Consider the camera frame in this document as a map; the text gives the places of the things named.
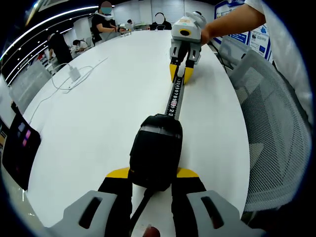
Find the white sleeve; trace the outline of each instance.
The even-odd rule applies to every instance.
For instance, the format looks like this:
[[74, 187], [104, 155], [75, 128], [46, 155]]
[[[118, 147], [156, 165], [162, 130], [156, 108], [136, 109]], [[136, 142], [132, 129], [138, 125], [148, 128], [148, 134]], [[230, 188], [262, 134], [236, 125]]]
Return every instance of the white sleeve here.
[[245, 4], [251, 6], [252, 8], [256, 9], [257, 11], [260, 11], [262, 14], [265, 14], [263, 11], [261, 0], [246, 0]]
[[88, 48], [88, 45], [86, 44], [86, 42], [81, 41], [80, 48]]

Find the black shirt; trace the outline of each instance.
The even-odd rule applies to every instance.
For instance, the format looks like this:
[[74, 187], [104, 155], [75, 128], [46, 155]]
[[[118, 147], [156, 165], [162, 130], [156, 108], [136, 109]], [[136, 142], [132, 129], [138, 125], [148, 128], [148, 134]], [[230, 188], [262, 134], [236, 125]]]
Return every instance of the black shirt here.
[[[154, 22], [152, 25], [151, 25], [151, 30], [155, 30], [157, 28], [157, 26], [155, 25], [158, 25], [157, 22]], [[159, 26], [157, 29], [158, 30], [172, 30], [172, 26], [171, 26], [171, 23], [170, 22], [167, 22], [167, 21], [164, 21], [162, 24], [160, 25], [164, 25], [165, 28], [163, 28], [163, 26]]]
[[64, 37], [60, 33], [55, 33], [50, 37], [48, 49], [54, 50], [59, 63], [69, 63], [73, 59]]
[[91, 30], [92, 30], [92, 33], [93, 33], [93, 36], [94, 36], [94, 42], [98, 42], [100, 40], [102, 40], [102, 38], [100, 37], [100, 32], [97, 28], [97, 25], [99, 24], [102, 24], [102, 26], [104, 28], [111, 28], [110, 24], [112, 23], [113, 25], [113, 21], [107, 21], [103, 16], [99, 16], [97, 14], [95, 14], [91, 20], [91, 23], [92, 23], [92, 27], [91, 27]]

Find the white table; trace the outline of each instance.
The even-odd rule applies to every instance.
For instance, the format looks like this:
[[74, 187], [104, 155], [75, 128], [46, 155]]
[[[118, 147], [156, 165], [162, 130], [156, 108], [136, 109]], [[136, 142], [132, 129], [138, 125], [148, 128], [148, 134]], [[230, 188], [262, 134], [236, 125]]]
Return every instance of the white table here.
[[[98, 190], [109, 172], [129, 166], [141, 123], [150, 115], [163, 114], [167, 105], [172, 88], [170, 39], [170, 31], [140, 31], [92, 48], [71, 65], [95, 66], [109, 58], [69, 94], [58, 91], [41, 104], [31, 123], [42, 142], [27, 197], [45, 226], [60, 221], [64, 209], [89, 190]], [[201, 55], [184, 91], [179, 166], [199, 174], [207, 190], [218, 192], [241, 215], [249, 182], [246, 127], [223, 67], [207, 45]], [[57, 85], [68, 77], [67, 71], [64, 67], [54, 76]], [[49, 81], [24, 117], [29, 119], [39, 101], [54, 91]], [[143, 192], [133, 188], [133, 211]], [[133, 236], [142, 236], [149, 224], [161, 236], [175, 236], [170, 189], [152, 197]]]

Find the ceiling light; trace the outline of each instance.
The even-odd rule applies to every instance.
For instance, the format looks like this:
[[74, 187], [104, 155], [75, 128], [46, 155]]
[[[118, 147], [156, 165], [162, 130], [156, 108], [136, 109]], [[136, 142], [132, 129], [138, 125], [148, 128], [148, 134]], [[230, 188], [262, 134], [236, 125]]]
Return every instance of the ceiling light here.
[[39, 47], [41, 47], [43, 44], [45, 44], [47, 42], [44, 41], [43, 43], [41, 43], [39, 46], [37, 46], [35, 49], [33, 49], [28, 55], [26, 55], [16, 66], [15, 68], [13, 68], [13, 70], [11, 71], [11, 73], [9, 73], [9, 75], [6, 77], [5, 81], [8, 80], [8, 78], [11, 76], [11, 74], [15, 71], [15, 69], [22, 63], [24, 62], [25, 59], [27, 59], [29, 57], [29, 55], [31, 55], [31, 57], [33, 56], [32, 53], [37, 50]]
[[88, 10], [88, 9], [94, 9], [94, 8], [98, 8], [98, 6], [87, 6], [87, 7], [82, 7], [82, 8], [77, 8], [77, 9], [74, 9], [74, 10], [70, 10], [70, 11], [65, 11], [63, 13], [60, 13], [58, 15], [55, 15], [55, 16], [52, 16], [40, 23], [38, 23], [37, 25], [33, 26], [32, 28], [30, 28], [29, 30], [27, 30], [26, 32], [24, 32], [19, 38], [17, 38], [4, 52], [3, 52], [3, 55], [0, 57], [0, 60], [3, 58], [3, 56], [14, 46], [14, 44], [16, 44], [18, 41], [21, 40], [21, 38], [23, 38], [24, 36], [26, 36], [29, 32], [31, 32], [32, 30], [34, 30], [35, 28], [45, 24], [46, 22], [50, 21], [50, 20], [53, 20], [57, 17], [60, 17], [60, 16], [63, 16], [63, 15], [66, 15], [66, 14], [69, 14], [69, 13], [72, 13], [72, 12], [76, 12], [76, 11], [82, 11], [82, 10]]
[[72, 28], [69, 28], [69, 29], [67, 29], [67, 30], [65, 30], [65, 31], [63, 31], [63, 32], [61, 32], [61, 34], [62, 34], [62, 33], [65, 33], [66, 31], [69, 31], [69, 30], [71, 30], [71, 29], [72, 29]]
[[22, 67], [20, 68], [20, 70], [14, 75], [14, 77], [12, 77], [12, 79], [11, 79], [11, 81], [9, 82], [8, 85], [11, 84], [11, 82], [13, 81], [13, 79], [15, 79], [15, 77], [20, 73], [20, 71], [21, 71], [33, 58], [35, 58], [36, 56], [37, 56], [37, 55], [34, 55], [32, 58], [30, 58], [29, 61], [27, 61], [27, 62], [24, 64], [24, 66], [22, 66]]

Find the charger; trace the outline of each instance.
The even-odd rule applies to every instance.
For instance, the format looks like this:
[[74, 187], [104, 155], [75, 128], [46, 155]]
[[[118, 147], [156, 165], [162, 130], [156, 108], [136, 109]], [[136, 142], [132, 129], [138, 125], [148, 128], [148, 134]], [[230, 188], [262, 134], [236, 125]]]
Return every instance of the charger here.
[[74, 82], [81, 77], [81, 74], [80, 74], [78, 68], [76, 68], [76, 67], [73, 68], [70, 65], [69, 65], [69, 67], [70, 67], [69, 76], [70, 76], [71, 80], [73, 80], [73, 82]]

